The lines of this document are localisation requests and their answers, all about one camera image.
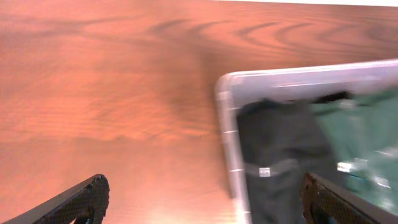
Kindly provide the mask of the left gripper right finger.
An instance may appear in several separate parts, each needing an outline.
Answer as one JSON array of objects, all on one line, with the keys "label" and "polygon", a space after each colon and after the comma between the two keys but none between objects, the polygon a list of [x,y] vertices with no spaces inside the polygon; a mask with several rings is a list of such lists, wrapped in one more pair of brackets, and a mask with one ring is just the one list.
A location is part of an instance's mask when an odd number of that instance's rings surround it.
[{"label": "left gripper right finger", "polygon": [[315,173],[304,175],[300,199],[307,224],[397,224],[396,215]]}]

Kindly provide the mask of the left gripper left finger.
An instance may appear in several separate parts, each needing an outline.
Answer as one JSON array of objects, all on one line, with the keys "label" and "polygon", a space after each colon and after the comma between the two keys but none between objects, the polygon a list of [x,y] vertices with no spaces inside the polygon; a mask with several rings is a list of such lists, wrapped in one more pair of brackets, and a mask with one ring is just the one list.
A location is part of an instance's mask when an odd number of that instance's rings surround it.
[{"label": "left gripper left finger", "polygon": [[3,224],[101,224],[109,192],[107,178],[96,174]]}]

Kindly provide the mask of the black cloth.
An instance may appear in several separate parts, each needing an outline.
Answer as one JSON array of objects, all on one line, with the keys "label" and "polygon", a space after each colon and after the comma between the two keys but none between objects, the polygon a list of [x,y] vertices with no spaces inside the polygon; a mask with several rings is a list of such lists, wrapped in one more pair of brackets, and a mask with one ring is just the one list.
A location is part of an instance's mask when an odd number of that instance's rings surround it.
[{"label": "black cloth", "polygon": [[247,105],[237,125],[253,223],[304,223],[300,188],[307,172],[343,183],[307,102]]}]

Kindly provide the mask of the dark green cloth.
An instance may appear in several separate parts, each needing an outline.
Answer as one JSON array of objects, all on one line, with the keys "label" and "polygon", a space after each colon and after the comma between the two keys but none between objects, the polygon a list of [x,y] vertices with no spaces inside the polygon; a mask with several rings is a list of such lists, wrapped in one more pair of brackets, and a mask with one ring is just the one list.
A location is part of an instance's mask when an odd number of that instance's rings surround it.
[{"label": "dark green cloth", "polygon": [[344,186],[397,214],[397,89],[342,92],[320,98],[310,108],[335,153]]}]

